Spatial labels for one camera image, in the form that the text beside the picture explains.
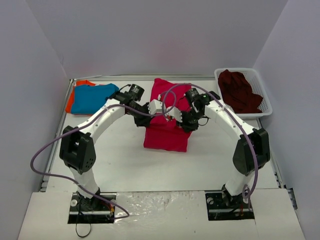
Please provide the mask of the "magenta t shirt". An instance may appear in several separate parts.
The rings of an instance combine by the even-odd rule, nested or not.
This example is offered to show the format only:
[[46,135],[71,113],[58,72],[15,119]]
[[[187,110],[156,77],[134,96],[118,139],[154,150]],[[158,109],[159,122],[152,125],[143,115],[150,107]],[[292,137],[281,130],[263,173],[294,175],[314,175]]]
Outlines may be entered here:
[[[161,95],[163,100],[165,92],[176,83],[171,83],[161,78],[155,78],[151,89],[150,100],[155,100]],[[176,95],[175,106],[180,111],[189,109],[189,103],[185,99],[184,94],[191,89],[189,85],[178,86],[173,89]],[[167,95],[165,106],[171,107],[174,103],[172,93]],[[155,117],[151,120],[149,127],[145,129],[145,137],[143,147],[154,150],[165,150],[171,152],[187,152],[188,138],[191,133],[185,133],[183,129],[177,126],[176,120],[167,121],[163,116]]]

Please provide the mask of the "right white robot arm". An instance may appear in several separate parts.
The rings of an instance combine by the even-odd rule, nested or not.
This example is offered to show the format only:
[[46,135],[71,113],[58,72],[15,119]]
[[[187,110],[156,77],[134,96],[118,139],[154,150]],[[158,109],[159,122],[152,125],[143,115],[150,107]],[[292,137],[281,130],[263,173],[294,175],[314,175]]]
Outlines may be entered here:
[[206,118],[236,141],[232,157],[235,170],[222,186],[222,202],[229,207],[238,203],[240,197],[248,202],[256,188],[259,169],[271,158],[267,131],[246,123],[213,91],[200,94],[196,88],[191,88],[184,96],[189,108],[182,111],[181,120],[177,122],[179,127],[190,133],[198,129],[200,119]]

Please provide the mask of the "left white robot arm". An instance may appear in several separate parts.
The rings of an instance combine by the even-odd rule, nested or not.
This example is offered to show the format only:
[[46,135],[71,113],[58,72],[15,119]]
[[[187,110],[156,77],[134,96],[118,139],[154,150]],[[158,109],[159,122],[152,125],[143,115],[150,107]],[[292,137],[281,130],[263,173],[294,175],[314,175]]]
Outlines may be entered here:
[[89,209],[97,208],[101,203],[93,165],[96,162],[95,143],[105,130],[124,115],[130,115],[138,127],[149,127],[152,120],[148,116],[148,103],[140,105],[144,89],[132,84],[128,91],[117,90],[107,97],[102,107],[86,122],[76,127],[67,126],[63,133],[70,133],[61,139],[59,157],[70,169],[78,184],[77,192],[82,203]]

